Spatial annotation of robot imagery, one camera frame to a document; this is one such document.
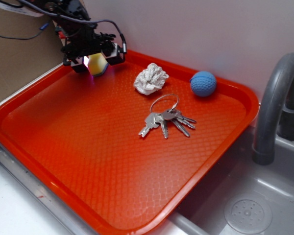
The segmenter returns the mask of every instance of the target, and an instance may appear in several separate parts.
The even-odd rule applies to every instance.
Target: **orange tray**
[[[151,62],[170,76],[149,95],[133,87]],[[145,234],[158,226],[251,123],[258,99],[218,78],[200,98],[196,70],[130,51],[127,61],[93,78],[60,67],[0,106],[0,142],[102,235]],[[185,137],[168,123],[138,135],[154,100],[177,94],[178,109],[197,121]],[[154,106],[164,111],[168,96]]]

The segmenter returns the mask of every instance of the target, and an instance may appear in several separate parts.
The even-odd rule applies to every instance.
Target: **gray sink basin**
[[[251,157],[252,131],[176,209],[210,235],[294,235],[294,143],[277,138],[274,162],[261,166]]]

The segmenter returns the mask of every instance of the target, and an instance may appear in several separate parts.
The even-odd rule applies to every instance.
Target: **keyring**
[[[160,99],[162,99],[162,98],[164,98],[164,97],[167,97],[167,96],[170,96],[170,95],[173,95],[173,96],[175,96],[175,97],[177,98],[177,102],[172,106],[170,112],[171,112],[173,109],[175,109],[175,108],[177,107],[179,101],[180,101],[180,98],[179,98],[178,95],[176,95],[176,94],[165,94],[165,95],[161,96],[160,98],[156,99],[156,100],[152,103],[152,105],[151,105],[151,107],[150,107],[150,112],[152,113],[152,108],[153,108],[153,106],[154,106],[154,105],[155,105]]]

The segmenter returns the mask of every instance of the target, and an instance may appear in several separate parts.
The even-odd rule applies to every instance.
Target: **gray faucet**
[[[267,84],[255,130],[254,162],[273,162],[276,134],[294,141],[294,53],[280,59]]]

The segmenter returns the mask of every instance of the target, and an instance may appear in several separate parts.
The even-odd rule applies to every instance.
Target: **black cable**
[[[92,25],[92,24],[97,24],[97,23],[101,23],[101,22],[109,22],[109,23],[113,24],[114,27],[117,29],[118,33],[121,36],[123,46],[126,46],[126,41],[125,41],[125,38],[124,38],[122,32],[120,31],[120,29],[117,26],[117,24],[114,21],[112,21],[112,20],[107,20],[107,19],[98,20],[98,21],[79,20],[79,19],[74,19],[74,18],[68,17],[68,16],[64,16],[64,15],[61,15],[61,14],[55,14],[55,13],[51,13],[51,12],[45,11],[45,10],[39,8],[38,6],[36,6],[34,4],[31,4],[30,2],[27,2],[26,0],[17,0],[17,1],[19,3],[21,3],[21,4],[24,4],[24,5],[32,8],[32,9],[40,12],[40,13],[43,13],[43,14],[45,14],[47,16],[50,16],[50,17],[60,17],[60,18],[63,18],[65,20],[68,20],[68,21],[71,21],[71,22],[75,22],[75,23]]]
[[[5,39],[14,39],[14,40],[30,40],[30,39],[33,39],[33,38],[36,38],[38,37],[40,34],[42,34],[42,32],[48,27],[50,21],[45,23],[43,26],[41,26],[39,29],[40,29],[40,32],[37,33],[36,35],[34,36],[31,36],[29,38],[17,38],[17,37],[8,37],[8,36],[2,36],[0,35],[0,38],[5,38]]]

